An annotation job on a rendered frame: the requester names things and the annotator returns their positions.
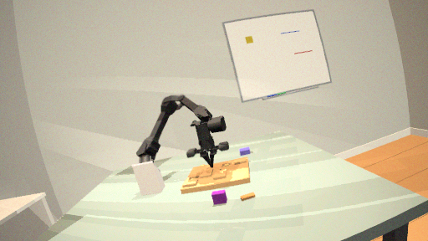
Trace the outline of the purple rectangular block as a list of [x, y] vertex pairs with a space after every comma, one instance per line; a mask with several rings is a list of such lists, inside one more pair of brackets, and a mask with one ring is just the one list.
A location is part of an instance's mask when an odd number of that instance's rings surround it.
[[251, 154], [249, 147], [240, 149], [241, 156], [246, 154]]

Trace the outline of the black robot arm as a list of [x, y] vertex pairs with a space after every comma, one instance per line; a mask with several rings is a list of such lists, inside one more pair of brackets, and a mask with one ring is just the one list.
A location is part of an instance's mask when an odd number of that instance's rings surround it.
[[[180, 101], [177, 104], [176, 101]], [[156, 153], [159, 151], [161, 144], [159, 139], [166, 122], [170, 115], [174, 114], [182, 106], [191, 110], [200, 121], [194, 120], [191, 126], [196, 127], [197, 136], [204, 136], [215, 132], [225, 131], [227, 126], [223, 115], [212, 118], [210, 111], [202, 105], [197, 105], [184, 95], [171, 95], [163, 99], [160, 106], [160, 116], [150, 133], [150, 136], [144, 139], [143, 144], [139, 147], [136, 155], [140, 158], [139, 164], [143, 162], [154, 162]]]

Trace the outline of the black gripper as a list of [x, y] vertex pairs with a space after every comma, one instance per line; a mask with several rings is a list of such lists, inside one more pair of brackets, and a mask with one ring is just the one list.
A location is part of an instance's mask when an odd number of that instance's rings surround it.
[[[220, 151], [229, 150], [229, 144], [227, 141], [219, 143], [218, 146], [213, 146], [211, 133], [204, 136], [198, 136], [198, 141], [200, 143], [201, 149], [199, 150], [197, 150], [196, 148], [190, 149], [186, 152], [186, 155], [187, 157], [192, 157], [195, 154], [200, 154], [200, 157], [203, 157], [211, 168], [213, 168], [214, 156], [217, 154], [217, 150], [220, 150]], [[208, 156], [208, 152], [210, 152], [210, 158]]]

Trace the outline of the magenta block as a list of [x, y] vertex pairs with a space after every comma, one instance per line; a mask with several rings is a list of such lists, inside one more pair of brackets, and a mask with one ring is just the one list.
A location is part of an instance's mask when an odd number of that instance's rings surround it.
[[212, 192], [211, 197], [214, 204], [227, 203], [227, 195], [225, 193], [225, 190]]

